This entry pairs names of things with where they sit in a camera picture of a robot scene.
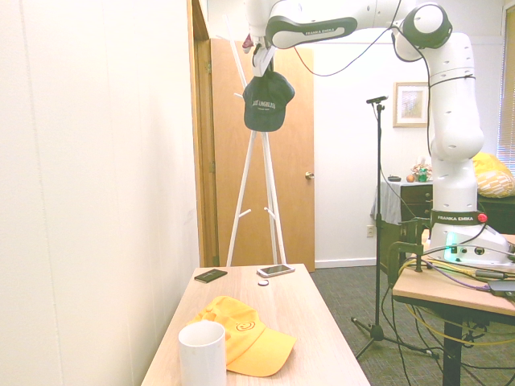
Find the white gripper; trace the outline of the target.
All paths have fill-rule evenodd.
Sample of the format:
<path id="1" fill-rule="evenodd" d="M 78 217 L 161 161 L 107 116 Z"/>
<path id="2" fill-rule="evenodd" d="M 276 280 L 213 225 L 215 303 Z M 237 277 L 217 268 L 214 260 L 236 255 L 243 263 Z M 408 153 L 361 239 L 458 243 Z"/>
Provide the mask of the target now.
<path id="1" fill-rule="evenodd" d="M 259 39 L 254 44 L 252 57 L 253 75 L 262 77 L 266 70 L 274 71 L 274 54 L 277 51 L 275 46 L 266 46 L 264 39 Z"/>

